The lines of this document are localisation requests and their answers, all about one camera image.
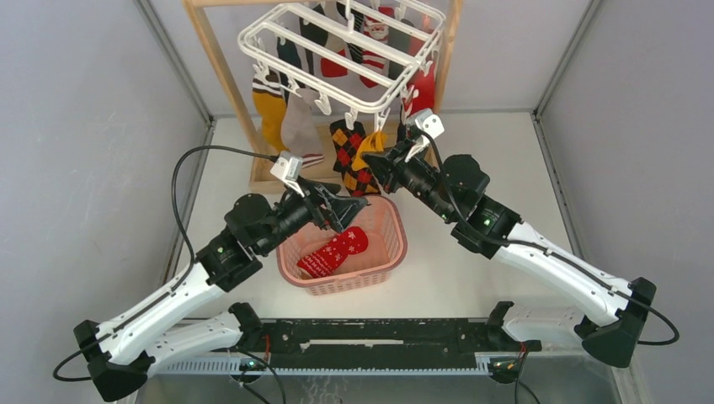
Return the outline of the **mustard yellow sock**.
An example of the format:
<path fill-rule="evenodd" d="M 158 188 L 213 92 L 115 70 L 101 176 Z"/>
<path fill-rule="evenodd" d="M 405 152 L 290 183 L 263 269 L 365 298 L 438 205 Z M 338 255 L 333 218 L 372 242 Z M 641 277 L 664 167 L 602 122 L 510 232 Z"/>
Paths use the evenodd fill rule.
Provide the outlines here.
<path fill-rule="evenodd" d="M 351 163 L 351 168 L 354 171 L 359 171 L 369 167 L 369 164 L 363 158 L 364 153 L 383 152 L 385 150 L 387 135 L 382 131 L 376 131 L 367 136 L 357 149 L 354 159 Z"/>

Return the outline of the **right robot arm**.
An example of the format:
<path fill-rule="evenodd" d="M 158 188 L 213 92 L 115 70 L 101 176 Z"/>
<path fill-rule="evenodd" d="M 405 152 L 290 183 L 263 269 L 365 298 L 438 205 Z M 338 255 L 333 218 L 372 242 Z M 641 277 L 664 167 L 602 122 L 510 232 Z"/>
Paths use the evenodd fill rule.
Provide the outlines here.
<path fill-rule="evenodd" d="M 626 368 L 636 347 L 679 341 L 679 329 L 652 306 L 654 283 L 618 278 L 550 242 L 517 212 L 487 196 L 490 178 L 470 155 L 452 155 L 431 166 L 411 149 L 410 141 L 403 141 L 361 158 L 385 192 L 406 189 L 453 224 L 450 234 L 466 250 L 518 268 L 571 302 L 560 316 L 553 309 L 539 314 L 510 301 L 500 303 L 497 321 L 486 329 L 492 347 L 507 350 L 518 341 L 578 343 L 598 361 Z M 643 340 L 649 315 L 660 319 L 672 337 Z"/>

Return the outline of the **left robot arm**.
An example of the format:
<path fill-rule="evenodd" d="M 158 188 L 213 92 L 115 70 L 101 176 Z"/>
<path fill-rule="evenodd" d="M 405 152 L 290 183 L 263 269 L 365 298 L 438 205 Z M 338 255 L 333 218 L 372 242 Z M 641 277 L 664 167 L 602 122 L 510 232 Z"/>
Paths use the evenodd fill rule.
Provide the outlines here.
<path fill-rule="evenodd" d="M 364 197 L 343 196 L 336 184 L 300 175 L 302 160 L 287 151 L 271 157 L 285 186 L 279 202 L 245 194 L 226 214 L 225 228 L 204 248 L 191 250 L 188 266 L 140 303 L 105 322 L 74 328 L 88 380 L 106 402 L 138 391 L 170 364 L 219 348 L 256 349 L 263 325 L 247 303 L 189 326 L 181 321 L 257 273 L 262 258 L 303 227 L 345 231 L 367 206 Z"/>

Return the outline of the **pink plastic basket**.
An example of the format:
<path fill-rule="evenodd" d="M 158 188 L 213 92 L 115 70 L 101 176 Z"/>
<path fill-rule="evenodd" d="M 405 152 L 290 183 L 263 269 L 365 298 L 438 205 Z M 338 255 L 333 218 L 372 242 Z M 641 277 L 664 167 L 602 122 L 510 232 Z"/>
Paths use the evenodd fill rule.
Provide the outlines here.
<path fill-rule="evenodd" d="M 366 198 L 369 205 L 356 216 L 351 226 L 358 226 L 366 233 L 368 248 L 347 258 L 331 276 L 311 279 L 298 269 L 297 261 L 339 233 L 322 230 L 310 223 L 276 249 L 278 268 L 287 282 L 311 295 L 328 295 L 379 284 L 388 278 L 389 272 L 407 254 L 406 234 L 397 207 L 388 198 L 376 194 Z"/>

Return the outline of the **red snowflake sock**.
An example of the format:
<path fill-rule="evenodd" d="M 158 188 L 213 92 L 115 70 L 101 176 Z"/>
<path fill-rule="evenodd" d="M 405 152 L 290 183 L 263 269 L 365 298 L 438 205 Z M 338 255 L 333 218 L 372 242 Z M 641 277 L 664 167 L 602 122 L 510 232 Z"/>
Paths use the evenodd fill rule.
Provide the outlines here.
<path fill-rule="evenodd" d="M 297 261 L 298 269 L 311 279 L 331 276 L 350 256 L 363 253 L 369 246 L 366 233 L 351 226 L 330 241 Z"/>

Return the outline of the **red sock white pattern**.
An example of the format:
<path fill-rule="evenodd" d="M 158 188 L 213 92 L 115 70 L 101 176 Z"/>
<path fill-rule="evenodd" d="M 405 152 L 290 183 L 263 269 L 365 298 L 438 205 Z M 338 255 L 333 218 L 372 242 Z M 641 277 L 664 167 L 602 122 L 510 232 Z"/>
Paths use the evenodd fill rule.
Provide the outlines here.
<path fill-rule="evenodd" d="M 400 95 L 402 109 L 400 121 L 407 119 L 423 110 L 432 109 L 435 104 L 434 65 L 430 65 L 426 73 L 417 70 Z"/>

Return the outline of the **wooden hanger stand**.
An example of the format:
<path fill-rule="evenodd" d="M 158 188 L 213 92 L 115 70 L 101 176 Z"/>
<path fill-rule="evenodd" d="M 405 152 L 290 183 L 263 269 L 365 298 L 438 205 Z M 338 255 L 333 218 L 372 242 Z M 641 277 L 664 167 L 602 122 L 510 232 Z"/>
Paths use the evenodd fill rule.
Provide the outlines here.
<path fill-rule="evenodd" d="M 269 3 L 237 36 L 250 59 L 241 94 L 207 17 L 184 7 L 256 152 L 290 152 L 310 179 L 377 191 L 360 153 L 391 145 L 405 119 L 438 109 L 463 4 L 420 1 Z"/>

